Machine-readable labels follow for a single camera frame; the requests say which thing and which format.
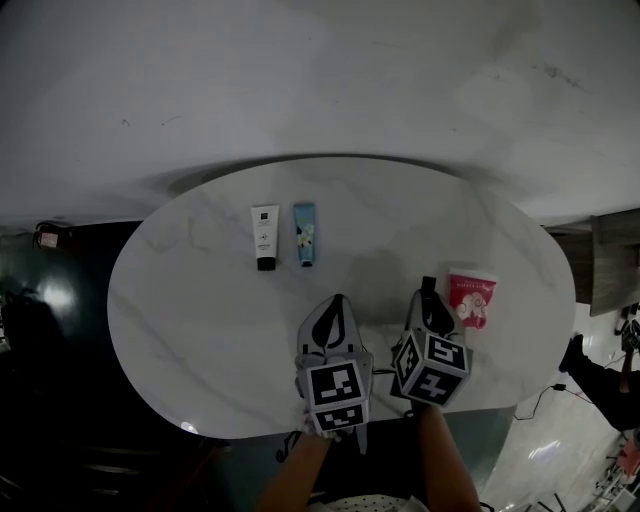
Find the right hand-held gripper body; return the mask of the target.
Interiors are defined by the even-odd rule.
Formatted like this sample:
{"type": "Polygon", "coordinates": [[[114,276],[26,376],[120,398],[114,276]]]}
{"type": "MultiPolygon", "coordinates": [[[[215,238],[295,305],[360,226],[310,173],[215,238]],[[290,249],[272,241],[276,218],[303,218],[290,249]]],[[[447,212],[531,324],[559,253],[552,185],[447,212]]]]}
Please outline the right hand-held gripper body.
{"type": "Polygon", "coordinates": [[[453,400],[471,374],[464,343],[420,329],[403,332],[393,365],[393,396],[439,407],[453,400]]]}

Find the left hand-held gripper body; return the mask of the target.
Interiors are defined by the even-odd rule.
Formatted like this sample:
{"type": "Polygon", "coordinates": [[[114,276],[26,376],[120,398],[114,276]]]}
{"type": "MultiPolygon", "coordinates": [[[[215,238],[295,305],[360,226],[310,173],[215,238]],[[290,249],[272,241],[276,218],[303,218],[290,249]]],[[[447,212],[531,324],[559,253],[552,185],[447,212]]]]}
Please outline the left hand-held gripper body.
{"type": "Polygon", "coordinates": [[[318,433],[347,431],[369,422],[374,369],[368,352],[324,358],[305,355],[296,386],[318,433]]]}

